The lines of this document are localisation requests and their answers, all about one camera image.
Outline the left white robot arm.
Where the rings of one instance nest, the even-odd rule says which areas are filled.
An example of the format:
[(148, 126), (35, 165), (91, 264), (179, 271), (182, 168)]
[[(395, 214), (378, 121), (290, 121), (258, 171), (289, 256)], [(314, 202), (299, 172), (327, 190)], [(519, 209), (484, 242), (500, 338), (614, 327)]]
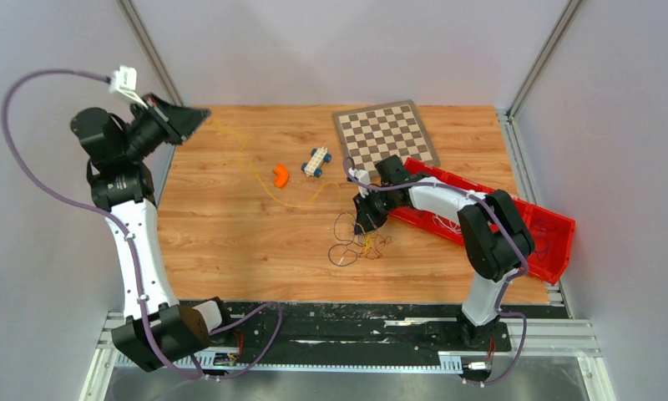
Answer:
[(180, 303), (169, 284), (159, 245), (158, 211), (144, 159), (160, 145), (181, 145), (210, 117), (208, 109), (170, 104), (154, 94), (131, 104), (131, 122), (98, 107), (83, 109), (70, 129), (88, 154), (91, 211), (104, 215), (119, 256), (124, 323), (111, 332), (114, 346), (145, 372), (225, 346), (235, 323), (213, 297)]

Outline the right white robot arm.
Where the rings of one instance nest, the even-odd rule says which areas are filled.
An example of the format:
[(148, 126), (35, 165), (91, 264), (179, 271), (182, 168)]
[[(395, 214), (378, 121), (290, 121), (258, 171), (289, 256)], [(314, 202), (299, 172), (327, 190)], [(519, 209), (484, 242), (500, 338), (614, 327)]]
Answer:
[(377, 163), (378, 185), (367, 171), (355, 167), (352, 157), (343, 165), (347, 179), (359, 190), (353, 198), (355, 234), (378, 230), (403, 207), (430, 212), (458, 226), (474, 275), (457, 316), (457, 337), (466, 348), (482, 346), (502, 315), (500, 304), (510, 282), (528, 273), (528, 258), (535, 250), (511, 195), (504, 190), (463, 190), (427, 173), (413, 174), (396, 155)]

